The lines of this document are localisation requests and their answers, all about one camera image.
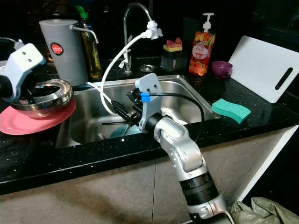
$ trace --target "green cap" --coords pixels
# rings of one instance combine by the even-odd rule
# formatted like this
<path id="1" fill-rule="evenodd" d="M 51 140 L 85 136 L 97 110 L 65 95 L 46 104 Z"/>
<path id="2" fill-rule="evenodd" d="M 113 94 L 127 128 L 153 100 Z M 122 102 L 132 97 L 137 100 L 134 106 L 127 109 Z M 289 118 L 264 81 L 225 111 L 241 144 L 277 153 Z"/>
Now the green cap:
<path id="1" fill-rule="evenodd" d="M 88 13 L 86 13 L 82 6 L 76 6 L 76 10 L 80 13 L 82 19 L 88 18 Z"/>

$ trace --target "cloth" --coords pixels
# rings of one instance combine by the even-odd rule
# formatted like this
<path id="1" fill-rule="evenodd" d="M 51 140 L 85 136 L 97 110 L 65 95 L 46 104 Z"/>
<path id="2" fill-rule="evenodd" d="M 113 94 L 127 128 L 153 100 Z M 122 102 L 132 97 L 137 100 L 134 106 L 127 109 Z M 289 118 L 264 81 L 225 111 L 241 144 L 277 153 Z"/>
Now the cloth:
<path id="1" fill-rule="evenodd" d="M 230 214 L 235 224 L 299 224 L 297 215 L 269 199 L 253 197 L 251 207 L 239 201 L 233 203 Z"/>

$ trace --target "purple cup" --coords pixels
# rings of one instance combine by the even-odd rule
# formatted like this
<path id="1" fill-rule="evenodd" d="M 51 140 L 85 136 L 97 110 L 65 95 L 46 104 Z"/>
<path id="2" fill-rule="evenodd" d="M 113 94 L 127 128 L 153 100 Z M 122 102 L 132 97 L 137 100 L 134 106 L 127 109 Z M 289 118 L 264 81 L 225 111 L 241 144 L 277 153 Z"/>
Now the purple cup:
<path id="1" fill-rule="evenodd" d="M 228 78 L 232 75 L 233 65 L 224 61 L 212 62 L 212 71 L 217 78 Z"/>

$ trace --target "green sponge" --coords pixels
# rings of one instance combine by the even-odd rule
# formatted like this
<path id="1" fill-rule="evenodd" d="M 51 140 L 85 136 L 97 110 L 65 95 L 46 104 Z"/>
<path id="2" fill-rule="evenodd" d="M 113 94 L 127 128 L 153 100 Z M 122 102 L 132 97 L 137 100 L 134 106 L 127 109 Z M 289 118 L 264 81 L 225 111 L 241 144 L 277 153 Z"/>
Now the green sponge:
<path id="1" fill-rule="evenodd" d="M 251 113 L 248 108 L 239 104 L 230 103 L 222 98 L 212 104 L 212 111 L 230 117 L 239 124 Z"/>

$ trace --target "blue tape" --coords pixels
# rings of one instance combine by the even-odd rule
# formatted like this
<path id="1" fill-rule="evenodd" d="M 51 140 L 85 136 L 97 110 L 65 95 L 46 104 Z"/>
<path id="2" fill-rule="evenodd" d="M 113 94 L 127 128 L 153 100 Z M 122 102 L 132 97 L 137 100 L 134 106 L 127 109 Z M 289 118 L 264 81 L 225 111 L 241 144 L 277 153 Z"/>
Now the blue tape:
<path id="1" fill-rule="evenodd" d="M 150 97 L 141 97 L 141 101 L 150 102 Z"/>
<path id="2" fill-rule="evenodd" d="M 149 97 L 150 93 L 149 92 L 142 92 L 142 93 L 140 93 L 140 96 L 141 97 Z"/>

